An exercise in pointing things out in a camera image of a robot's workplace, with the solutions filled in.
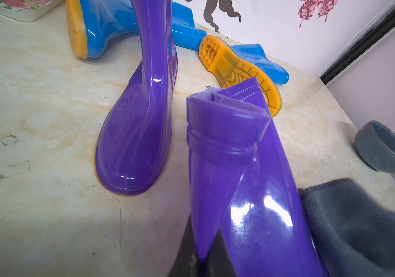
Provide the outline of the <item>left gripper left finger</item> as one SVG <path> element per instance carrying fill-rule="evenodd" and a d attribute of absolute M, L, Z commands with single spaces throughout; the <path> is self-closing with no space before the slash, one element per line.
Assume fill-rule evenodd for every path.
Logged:
<path fill-rule="evenodd" d="M 199 277 L 200 264 L 196 255 L 191 216 L 189 216 L 176 259 L 168 277 Z"/>

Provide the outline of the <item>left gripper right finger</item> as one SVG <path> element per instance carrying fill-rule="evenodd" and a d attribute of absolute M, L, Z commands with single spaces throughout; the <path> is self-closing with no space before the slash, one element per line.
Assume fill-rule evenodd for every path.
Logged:
<path fill-rule="evenodd" d="M 210 247 L 206 262 L 207 277 L 238 277 L 232 264 L 221 229 Z"/>

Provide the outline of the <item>purple boot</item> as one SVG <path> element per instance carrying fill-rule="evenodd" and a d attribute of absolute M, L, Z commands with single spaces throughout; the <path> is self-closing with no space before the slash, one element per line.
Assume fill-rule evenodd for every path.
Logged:
<path fill-rule="evenodd" d="M 325 277 L 256 78 L 187 98 L 191 221 L 206 271 L 221 229 L 238 277 Z"/>
<path fill-rule="evenodd" d="M 142 61 L 109 112 L 95 149 L 95 172 L 109 191 L 126 196 L 149 190 L 161 175 L 173 131 L 178 59 L 172 1 L 133 1 Z"/>

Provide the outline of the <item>grey cloth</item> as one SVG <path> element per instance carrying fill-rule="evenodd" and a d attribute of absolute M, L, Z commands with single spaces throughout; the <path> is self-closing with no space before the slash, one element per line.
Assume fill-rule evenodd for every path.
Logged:
<path fill-rule="evenodd" d="M 331 277 L 395 277 L 395 213 L 354 180 L 299 189 L 322 263 Z"/>

